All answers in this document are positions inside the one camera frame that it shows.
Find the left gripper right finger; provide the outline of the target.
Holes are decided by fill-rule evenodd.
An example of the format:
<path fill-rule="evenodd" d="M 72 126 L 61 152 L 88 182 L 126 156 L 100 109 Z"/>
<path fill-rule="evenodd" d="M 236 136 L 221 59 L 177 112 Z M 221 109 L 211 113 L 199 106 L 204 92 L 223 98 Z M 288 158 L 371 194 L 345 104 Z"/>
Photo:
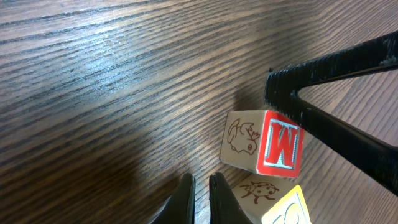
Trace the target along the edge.
<path fill-rule="evenodd" d="M 252 224 L 222 173 L 210 176 L 209 188 L 211 224 Z"/>

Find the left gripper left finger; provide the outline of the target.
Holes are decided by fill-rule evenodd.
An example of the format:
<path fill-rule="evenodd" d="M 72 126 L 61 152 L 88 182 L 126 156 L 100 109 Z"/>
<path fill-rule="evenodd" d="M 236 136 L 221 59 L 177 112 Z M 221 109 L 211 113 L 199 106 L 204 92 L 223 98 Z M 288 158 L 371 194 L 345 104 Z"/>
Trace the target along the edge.
<path fill-rule="evenodd" d="M 196 180 L 183 175 L 176 191 L 152 224 L 194 224 Z"/>

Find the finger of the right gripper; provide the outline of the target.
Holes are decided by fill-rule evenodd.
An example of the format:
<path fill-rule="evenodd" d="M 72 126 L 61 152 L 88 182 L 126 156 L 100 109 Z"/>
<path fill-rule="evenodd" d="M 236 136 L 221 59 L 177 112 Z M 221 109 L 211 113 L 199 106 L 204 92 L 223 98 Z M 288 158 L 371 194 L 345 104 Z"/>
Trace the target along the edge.
<path fill-rule="evenodd" d="M 397 193 L 397 148 L 299 97 L 308 86 L 397 69 L 392 32 L 268 75 L 264 101 L 390 192 Z"/>

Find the yellow block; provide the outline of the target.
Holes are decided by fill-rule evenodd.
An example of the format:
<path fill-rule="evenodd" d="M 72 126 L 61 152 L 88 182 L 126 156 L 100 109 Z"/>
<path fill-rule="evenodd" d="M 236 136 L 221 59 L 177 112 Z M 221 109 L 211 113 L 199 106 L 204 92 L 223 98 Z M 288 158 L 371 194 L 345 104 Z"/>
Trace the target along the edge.
<path fill-rule="evenodd" d="M 311 222 L 301 186 L 288 180 L 252 174 L 232 192 L 252 223 Z"/>

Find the red M block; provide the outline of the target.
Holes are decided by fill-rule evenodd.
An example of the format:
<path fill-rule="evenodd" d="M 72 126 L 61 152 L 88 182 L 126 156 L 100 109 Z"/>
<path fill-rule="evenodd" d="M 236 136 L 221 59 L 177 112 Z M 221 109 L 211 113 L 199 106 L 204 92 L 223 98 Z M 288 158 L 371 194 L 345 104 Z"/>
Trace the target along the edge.
<path fill-rule="evenodd" d="M 254 174 L 297 178 L 305 131 L 272 110 L 230 111 L 220 160 Z"/>

